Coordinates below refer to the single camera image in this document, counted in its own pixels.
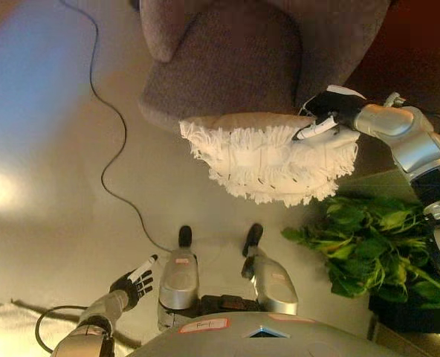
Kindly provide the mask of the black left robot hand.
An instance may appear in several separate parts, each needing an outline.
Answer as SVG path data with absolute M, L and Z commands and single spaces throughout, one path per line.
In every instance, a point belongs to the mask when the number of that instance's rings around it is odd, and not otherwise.
M 124 274 L 109 288 L 109 292 L 122 291 L 127 296 L 123 311 L 135 308 L 139 300 L 153 290 L 152 266 L 157 262 L 158 255 L 153 254 L 137 269 Z

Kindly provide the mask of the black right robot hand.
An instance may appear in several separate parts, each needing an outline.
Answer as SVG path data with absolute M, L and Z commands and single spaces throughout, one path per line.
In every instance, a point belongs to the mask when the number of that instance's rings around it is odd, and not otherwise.
M 310 98 L 301 107 L 299 115 L 314 121 L 299 129 L 292 141 L 303 141 L 323 134 L 339 124 L 349 124 L 369 101 L 360 93 L 342 86 L 329 85 L 325 91 Z

